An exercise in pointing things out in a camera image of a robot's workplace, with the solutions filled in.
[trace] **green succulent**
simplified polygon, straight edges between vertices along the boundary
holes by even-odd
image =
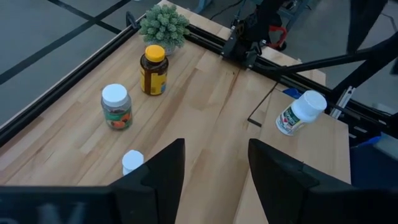
[[[145,42],[155,42],[164,47],[182,47],[184,34],[189,34],[186,26],[189,20],[179,15],[175,5],[155,5],[146,12],[146,17],[141,20],[140,34],[145,35]]]

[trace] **gray floor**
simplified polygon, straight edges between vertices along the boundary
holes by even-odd
[[[92,17],[120,1],[123,0],[62,0]],[[187,9],[196,8],[198,3],[198,0],[171,1]],[[139,17],[158,2],[159,0],[126,1],[124,6],[102,21],[117,29],[124,29],[126,11]],[[209,18],[231,3],[213,0],[202,15]],[[344,54],[348,36],[349,0],[312,0],[310,7],[312,10],[306,9],[288,34],[288,47],[284,53],[303,62]],[[229,27],[238,8],[225,11],[214,18],[214,21]],[[253,9],[254,4],[248,1],[241,16],[252,13]],[[391,19],[398,21],[398,5],[390,2],[363,47],[374,45],[392,35],[396,26]],[[0,1],[0,77],[86,22],[86,19],[47,0]],[[115,33],[93,25],[1,84],[0,124],[27,106],[114,36]],[[327,85],[334,87],[357,66],[358,63],[324,69],[327,73]],[[389,74],[390,67],[381,70],[360,86],[354,99],[367,105],[383,103],[398,111],[398,101],[394,100],[394,95],[398,93],[395,88],[398,77]]]

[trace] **product label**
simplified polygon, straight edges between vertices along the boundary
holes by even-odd
[[[279,115],[276,123],[283,133],[289,135],[292,135],[296,130],[304,125],[304,123],[293,113],[291,106],[287,107]]]
[[[159,75],[158,73],[151,73],[150,75],[150,94],[159,95],[166,90],[167,73]],[[141,68],[141,90],[145,91],[145,71]]]
[[[158,73],[152,73],[150,79],[150,93],[151,95],[159,95],[166,90],[166,78],[167,73],[158,75]]]
[[[106,122],[115,129],[127,128],[132,123],[131,108],[128,110],[104,110]]]
[[[141,68],[141,77],[140,77],[140,82],[141,82],[141,90],[145,92],[145,71],[143,68]]]

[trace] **supplement bottle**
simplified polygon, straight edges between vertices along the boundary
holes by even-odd
[[[107,85],[102,91],[101,105],[106,123],[111,128],[124,129],[131,125],[131,98],[124,86]]]
[[[169,61],[165,50],[159,45],[150,45],[141,57],[141,89],[144,93],[155,96],[166,89],[167,68]]]
[[[136,150],[128,151],[122,158],[122,173],[128,175],[144,164],[144,155]]]
[[[282,133],[292,136],[305,124],[314,122],[326,106],[326,100],[320,93],[306,91],[276,118],[276,126]]]

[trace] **yellow bottle cap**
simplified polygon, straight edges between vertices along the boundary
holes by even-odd
[[[151,62],[161,62],[165,57],[165,50],[159,45],[150,45],[145,49],[145,57]]]

